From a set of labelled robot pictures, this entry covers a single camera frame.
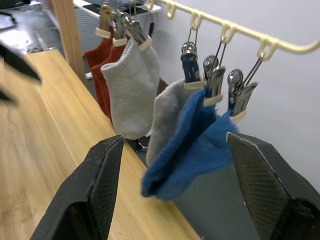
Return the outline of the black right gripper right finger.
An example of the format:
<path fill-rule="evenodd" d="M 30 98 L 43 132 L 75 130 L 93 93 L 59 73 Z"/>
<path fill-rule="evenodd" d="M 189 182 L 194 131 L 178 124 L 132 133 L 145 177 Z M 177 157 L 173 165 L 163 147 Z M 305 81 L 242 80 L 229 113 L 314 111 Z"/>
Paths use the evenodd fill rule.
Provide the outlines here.
<path fill-rule="evenodd" d="M 275 149 L 257 137 L 229 132 L 241 193 L 262 240 L 318 240 L 320 194 Z"/>

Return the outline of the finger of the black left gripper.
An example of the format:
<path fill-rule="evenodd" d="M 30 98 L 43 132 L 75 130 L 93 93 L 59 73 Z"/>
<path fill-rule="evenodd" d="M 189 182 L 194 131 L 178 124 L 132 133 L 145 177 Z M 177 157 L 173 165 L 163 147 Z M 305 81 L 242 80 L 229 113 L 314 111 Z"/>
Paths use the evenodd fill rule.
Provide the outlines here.
<path fill-rule="evenodd" d="M 42 82 L 41 77 L 31 65 L 29 65 L 22 57 L 17 55 L 3 44 L 0 44 L 0 56 L 7 65 L 14 68 L 18 72 L 35 79 L 39 83 Z"/>
<path fill-rule="evenodd" d="M 18 105 L 18 101 L 16 98 L 11 96 L 10 94 L 5 93 L 4 90 L 0 90 L 0 103 L 1 104 L 10 104 L 13 106 Z"/>

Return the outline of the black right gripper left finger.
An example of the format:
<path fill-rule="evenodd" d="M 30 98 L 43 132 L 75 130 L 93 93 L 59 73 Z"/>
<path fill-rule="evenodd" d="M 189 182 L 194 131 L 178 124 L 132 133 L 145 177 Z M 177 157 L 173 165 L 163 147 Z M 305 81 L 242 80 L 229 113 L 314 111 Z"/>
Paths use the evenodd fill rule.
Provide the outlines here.
<path fill-rule="evenodd" d="M 124 137 L 92 146 L 60 185 L 32 240 L 106 240 L 113 219 Z"/>

